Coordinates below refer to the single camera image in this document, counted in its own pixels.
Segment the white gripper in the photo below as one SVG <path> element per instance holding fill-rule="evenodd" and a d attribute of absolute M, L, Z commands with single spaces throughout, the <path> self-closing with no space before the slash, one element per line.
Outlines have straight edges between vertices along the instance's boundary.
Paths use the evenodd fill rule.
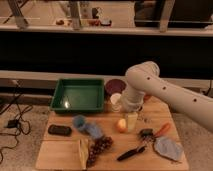
<path fill-rule="evenodd" d="M 127 130 L 128 131 L 133 131 L 137 122 L 138 118 L 138 111 L 142 105 L 143 105 L 143 100 L 144 98 L 144 93 L 143 92 L 138 92 L 135 90 L 124 90 L 121 95 L 121 105 L 122 109 L 125 112 L 132 112 L 132 113 L 126 113 L 125 114 L 125 120 L 127 124 Z"/>

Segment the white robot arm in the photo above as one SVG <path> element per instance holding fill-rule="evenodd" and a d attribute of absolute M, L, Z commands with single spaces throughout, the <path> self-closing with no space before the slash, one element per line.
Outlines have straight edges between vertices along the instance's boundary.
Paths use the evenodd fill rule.
<path fill-rule="evenodd" d="M 164 81 L 155 62 L 147 61 L 127 69 L 127 86 L 121 104 L 125 112 L 137 111 L 145 94 L 155 96 L 213 133 L 213 98 Z"/>

